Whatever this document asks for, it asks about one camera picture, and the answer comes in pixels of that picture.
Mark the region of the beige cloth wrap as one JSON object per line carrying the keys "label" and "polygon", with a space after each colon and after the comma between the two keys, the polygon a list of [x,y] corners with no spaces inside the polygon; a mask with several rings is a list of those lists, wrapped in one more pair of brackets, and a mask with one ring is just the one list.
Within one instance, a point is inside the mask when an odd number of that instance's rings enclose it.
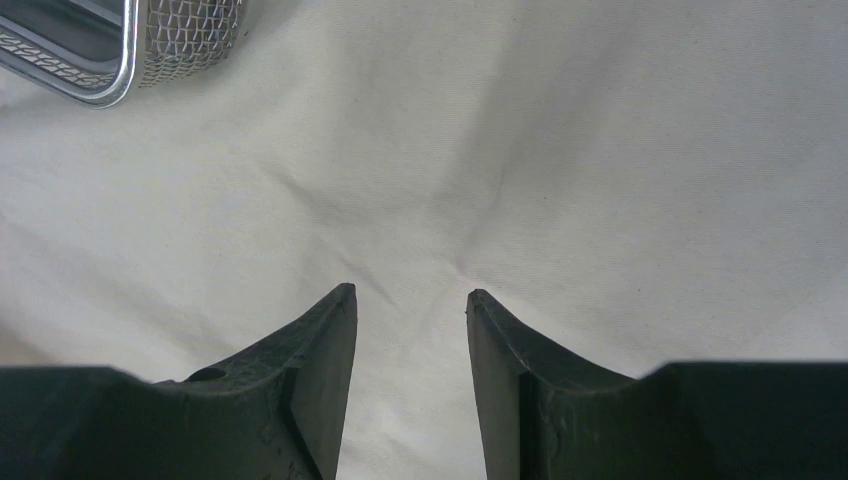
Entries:
{"label": "beige cloth wrap", "polygon": [[843,1],[271,1],[92,110],[1,75],[1,361],[181,380],[353,283],[338,475],[481,479],[489,291],[640,376],[847,356]]}

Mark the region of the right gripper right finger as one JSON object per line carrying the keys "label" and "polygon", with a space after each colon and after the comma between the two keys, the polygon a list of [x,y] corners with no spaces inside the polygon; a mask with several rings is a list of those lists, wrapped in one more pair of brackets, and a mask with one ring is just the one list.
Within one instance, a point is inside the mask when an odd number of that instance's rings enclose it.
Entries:
{"label": "right gripper right finger", "polygon": [[467,300],[491,479],[843,479],[843,362],[674,362],[641,378]]}

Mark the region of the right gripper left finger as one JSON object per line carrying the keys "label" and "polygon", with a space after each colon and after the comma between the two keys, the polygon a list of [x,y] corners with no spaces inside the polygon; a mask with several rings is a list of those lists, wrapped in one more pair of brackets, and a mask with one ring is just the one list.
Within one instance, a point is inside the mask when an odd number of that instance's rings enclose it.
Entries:
{"label": "right gripper left finger", "polygon": [[352,284],[186,380],[5,367],[5,479],[332,479],[357,336]]}

